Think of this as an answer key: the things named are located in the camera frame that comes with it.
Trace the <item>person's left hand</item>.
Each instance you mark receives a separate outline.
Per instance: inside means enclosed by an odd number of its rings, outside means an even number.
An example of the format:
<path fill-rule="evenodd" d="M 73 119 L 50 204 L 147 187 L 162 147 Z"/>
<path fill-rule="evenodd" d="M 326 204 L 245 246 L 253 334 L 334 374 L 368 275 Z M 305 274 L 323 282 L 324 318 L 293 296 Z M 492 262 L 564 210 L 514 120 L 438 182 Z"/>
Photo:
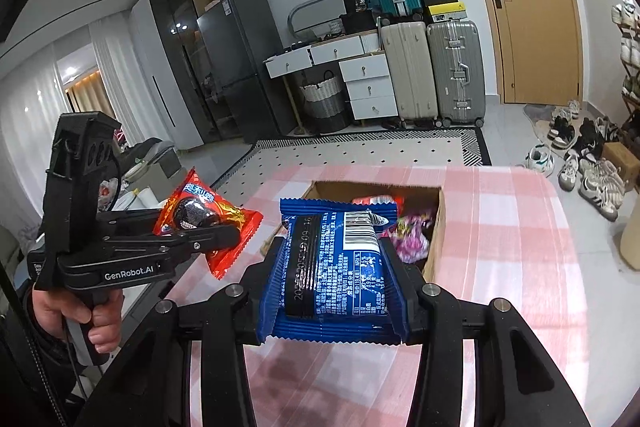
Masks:
<path fill-rule="evenodd" d="M 70 291 L 32 291 L 32 309 L 40 327 L 58 339 L 63 338 L 63 320 L 69 319 L 79 324 L 91 324 L 88 337 L 96 351 L 111 353 L 122 339 L 122 304 L 124 295 L 121 289 L 108 294 L 103 305 L 89 309 Z"/>

